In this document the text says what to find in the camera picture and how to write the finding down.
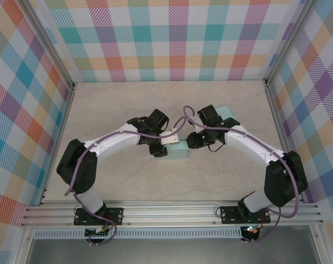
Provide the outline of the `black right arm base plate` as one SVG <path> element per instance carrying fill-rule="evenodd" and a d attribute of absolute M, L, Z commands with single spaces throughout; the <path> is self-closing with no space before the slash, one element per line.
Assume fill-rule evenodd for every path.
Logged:
<path fill-rule="evenodd" d="M 242 212 L 238 206 L 221 206 L 220 217 L 222 224 L 267 224 L 271 222 L 267 208 L 251 213 L 247 209 Z"/>

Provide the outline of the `small circuit board with LED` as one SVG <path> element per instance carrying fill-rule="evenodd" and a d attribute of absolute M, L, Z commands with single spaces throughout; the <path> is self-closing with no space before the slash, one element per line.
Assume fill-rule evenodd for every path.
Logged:
<path fill-rule="evenodd" d="M 242 236 L 243 237 L 250 237 L 254 235 L 259 235 L 261 226 L 254 226 L 254 225 L 249 225 L 246 227 L 242 227 Z"/>

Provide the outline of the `aluminium frame post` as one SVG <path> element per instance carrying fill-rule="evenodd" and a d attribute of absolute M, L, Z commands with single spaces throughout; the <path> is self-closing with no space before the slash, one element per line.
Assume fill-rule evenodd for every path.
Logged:
<path fill-rule="evenodd" d="M 292 0 L 289 5 L 267 59 L 268 67 L 263 74 L 266 89 L 270 88 L 278 75 L 318 2 L 319 0 Z"/>
<path fill-rule="evenodd" d="M 49 57 L 52 59 L 54 66 L 57 68 L 60 76 L 64 80 L 65 84 L 72 91 L 75 87 L 75 82 L 70 77 L 66 67 L 64 66 L 59 54 L 57 53 L 52 41 L 50 40 L 45 28 L 41 24 L 39 18 L 36 15 L 34 8 L 31 6 L 29 0 L 15 0 L 24 16 L 29 21 L 32 26 L 37 38 L 42 43 L 45 51 L 48 53 Z"/>

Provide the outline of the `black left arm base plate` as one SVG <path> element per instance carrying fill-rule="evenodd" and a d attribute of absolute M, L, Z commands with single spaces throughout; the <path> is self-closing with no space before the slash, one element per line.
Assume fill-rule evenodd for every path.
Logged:
<path fill-rule="evenodd" d="M 83 208 L 77 208 L 74 214 L 73 224 L 75 226 L 102 226 L 107 224 L 106 221 L 92 216 Z M 122 224 L 123 208 L 103 206 L 95 214 L 114 222 L 117 226 Z"/>

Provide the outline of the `aluminium table side rail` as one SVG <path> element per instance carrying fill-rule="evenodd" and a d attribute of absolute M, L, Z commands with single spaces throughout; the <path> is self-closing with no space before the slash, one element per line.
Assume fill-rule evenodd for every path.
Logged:
<path fill-rule="evenodd" d="M 287 137 L 281 123 L 278 107 L 274 102 L 273 93 L 266 88 L 265 93 L 280 146 L 284 152 L 282 159 L 286 162 L 289 169 L 286 169 L 280 161 L 270 162 L 266 170 L 264 190 L 268 192 L 270 198 L 274 199 L 272 203 L 277 207 L 282 207 L 291 201 L 299 204 L 302 201 L 302 194 L 308 187 L 302 160 L 298 153 L 288 147 Z"/>
<path fill-rule="evenodd" d="M 70 112 L 70 109 L 72 107 L 72 103 L 73 103 L 75 91 L 77 89 L 77 85 L 78 85 L 78 83 L 74 82 L 74 83 L 72 83 L 72 86 L 70 88 L 67 107 L 64 111 L 64 115 L 62 117 L 61 124 L 59 126 L 58 137 L 57 137 L 57 140 L 55 141 L 55 144 L 54 144 L 54 148 L 53 148 L 52 156 L 51 156 L 50 163 L 49 163 L 49 166 L 48 166 L 48 170 L 44 174 L 41 186 L 39 188 L 39 196 L 36 200 L 35 206 L 40 206 L 41 205 L 42 199 L 45 197 L 45 193 L 46 193 L 48 185 L 50 183 L 50 178 L 51 178 L 51 175 L 52 175 L 52 172 L 53 172 L 53 169 L 54 169 L 54 164 L 55 164 L 55 161 L 56 161 L 56 158 L 57 158 L 57 155 L 58 155 L 58 150 L 59 150 L 59 147 L 60 147 L 60 144 L 61 144 L 61 141 L 62 141 L 63 133 L 64 133 L 65 126 L 66 126 L 68 116 L 69 116 L 69 112 Z"/>

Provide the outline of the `long aluminium mounting rail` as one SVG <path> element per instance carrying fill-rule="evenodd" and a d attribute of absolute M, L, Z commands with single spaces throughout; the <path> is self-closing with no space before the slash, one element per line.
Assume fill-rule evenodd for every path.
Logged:
<path fill-rule="evenodd" d="M 107 207 L 123 209 L 122 227 L 210 227 L 221 226 L 220 206 L 230 201 L 107 201 Z M 75 201 L 45 201 L 28 207 L 23 228 L 68 228 L 73 226 Z"/>

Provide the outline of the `grey metal shelf plate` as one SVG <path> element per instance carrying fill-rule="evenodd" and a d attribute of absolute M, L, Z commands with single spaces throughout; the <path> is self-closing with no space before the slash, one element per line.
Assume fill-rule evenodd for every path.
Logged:
<path fill-rule="evenodd" d="M 310 245 L 280 249 L 237 239 L 132 240 L 103 246 L 85 240 L 35 240 L 26 264 L 320 264 Z"/>

